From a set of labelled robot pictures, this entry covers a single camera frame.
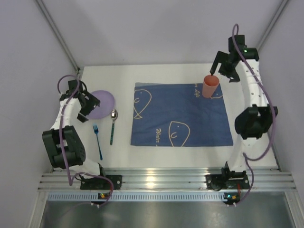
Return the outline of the blue fish-print cloth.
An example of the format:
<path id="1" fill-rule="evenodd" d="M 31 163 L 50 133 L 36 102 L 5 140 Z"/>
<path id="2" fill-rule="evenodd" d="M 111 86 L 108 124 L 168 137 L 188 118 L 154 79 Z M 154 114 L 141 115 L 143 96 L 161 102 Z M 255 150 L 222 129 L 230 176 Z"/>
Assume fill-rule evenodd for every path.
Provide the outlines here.
<path id="1" fill-rule="evenodd" d="M 136 83 L 131 145 L 160 147 L 232 146 L 221 87 L 210 98 L 202 84 Z"/>

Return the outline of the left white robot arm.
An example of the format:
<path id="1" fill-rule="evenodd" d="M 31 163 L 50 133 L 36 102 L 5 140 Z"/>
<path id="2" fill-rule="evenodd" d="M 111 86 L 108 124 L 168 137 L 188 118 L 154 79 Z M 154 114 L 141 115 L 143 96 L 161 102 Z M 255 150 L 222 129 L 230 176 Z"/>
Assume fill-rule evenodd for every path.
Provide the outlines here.
<path id="1" fill-rule="evenodd" d="M 86 116 L 100 105 L 100 101 L 90 93 L 78 92 L 73 97 L 62 95 L 60 108 L 50 130 L 44 131 L 42 140 L 53 168 L 71 171 L 87 176 L 103 176 L 103 168 L 98 162 L 86 157 L 85 146 L 74 124 L 88 121 Z"/>

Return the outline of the purple plastic plate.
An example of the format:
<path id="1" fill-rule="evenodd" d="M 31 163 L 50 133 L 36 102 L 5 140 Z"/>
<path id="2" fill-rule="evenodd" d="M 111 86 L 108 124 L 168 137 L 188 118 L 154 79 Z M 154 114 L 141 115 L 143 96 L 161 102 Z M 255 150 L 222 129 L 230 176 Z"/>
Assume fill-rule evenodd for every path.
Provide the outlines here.
<path id="1" fill-rule="evenodd" d="M 89 120 L 98 120 L 107 117 L 115 107 L 114 96 L 105 90 L 96 90 L 91 93 L 100 101 L 100 105 L 97 106 L 88 116 Z"/>

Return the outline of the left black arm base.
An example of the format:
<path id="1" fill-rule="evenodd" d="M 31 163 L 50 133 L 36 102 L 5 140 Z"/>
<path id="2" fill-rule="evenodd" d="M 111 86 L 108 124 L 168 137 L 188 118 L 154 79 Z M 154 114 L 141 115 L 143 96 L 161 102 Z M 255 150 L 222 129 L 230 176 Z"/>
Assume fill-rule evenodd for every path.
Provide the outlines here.
<path id="1" fill-rule="evenodd" d="M 114 190 L 119 190 L 122 186 L 122 175 L 106 175 L 106 178 L 108 178 L 114 186 Z M 75 177 L 76 180 L 81 182 L 80 189 L 81 190 L 110 190 L 111 184 L 109 181 L 96 178 L 96 177 L 90 177 L 85 178 L 81 175 L 77 175 Z"/>

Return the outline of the orange plastic cup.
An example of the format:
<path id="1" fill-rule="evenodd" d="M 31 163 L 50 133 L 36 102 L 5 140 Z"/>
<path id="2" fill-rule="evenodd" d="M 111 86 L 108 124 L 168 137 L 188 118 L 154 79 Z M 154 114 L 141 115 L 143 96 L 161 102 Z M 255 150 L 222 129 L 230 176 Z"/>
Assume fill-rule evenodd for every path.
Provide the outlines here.
<path id="1" fill-rule="evenodd" d="M 202 86 L 202 96 L 204 98 L 211 98 L 219 85 L 218 77 L 214 75 L 207 75 L 204 77 Z"/>

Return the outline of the spoon with green handle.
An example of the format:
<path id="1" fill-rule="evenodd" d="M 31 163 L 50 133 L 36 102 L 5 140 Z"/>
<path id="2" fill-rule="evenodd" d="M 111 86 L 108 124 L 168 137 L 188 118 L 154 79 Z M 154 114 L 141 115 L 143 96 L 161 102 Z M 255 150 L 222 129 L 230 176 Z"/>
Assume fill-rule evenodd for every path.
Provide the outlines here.
<path id="1" fill-rule="evenodd" d="M 118 118 L 118 111 L 114 109 L 111 112 L 112 127 L 111 127 L 111 135 L 110 135 L 110 145 L 113 145 L 115 121 L 117 120 L 117 118 Z"/>

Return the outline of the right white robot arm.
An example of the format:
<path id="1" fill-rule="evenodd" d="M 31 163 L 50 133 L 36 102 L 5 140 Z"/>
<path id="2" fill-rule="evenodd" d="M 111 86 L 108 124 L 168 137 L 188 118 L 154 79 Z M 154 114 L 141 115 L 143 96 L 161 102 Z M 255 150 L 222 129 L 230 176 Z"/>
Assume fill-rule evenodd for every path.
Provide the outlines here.
<path id="1" fill-rule="evenodd" d="M 234 119 L 237 139 L 226 163 L 231 171 L 242 172 L 247 162 L 262 160 L 271 150 L 273 136 L 268 138 L 264 150 L 260 148 L 260 141 L 269 130 L 275 129 L 278 108 L 272 105 L 263 87 L 255 48 L 240 52 L 232 49 L 230 53 L 218 51 L 210 69 L 211 75 L 216 72 L 230 82 L 241 84 L 244 108 Z"/>

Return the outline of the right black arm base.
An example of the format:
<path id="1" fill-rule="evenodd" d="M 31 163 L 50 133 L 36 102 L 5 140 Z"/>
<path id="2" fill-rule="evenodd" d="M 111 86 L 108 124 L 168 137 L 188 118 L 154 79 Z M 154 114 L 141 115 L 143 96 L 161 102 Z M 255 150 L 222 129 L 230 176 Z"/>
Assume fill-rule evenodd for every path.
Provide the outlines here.
<path id="1" fill-rule="evenodd" d="M 249 180 L 246 171 L 231 171 L 228 163 L 221 168 L 221 174 L 209 174 L 205 176 L 208 190 L 241 190 L 249 189 Z"/>

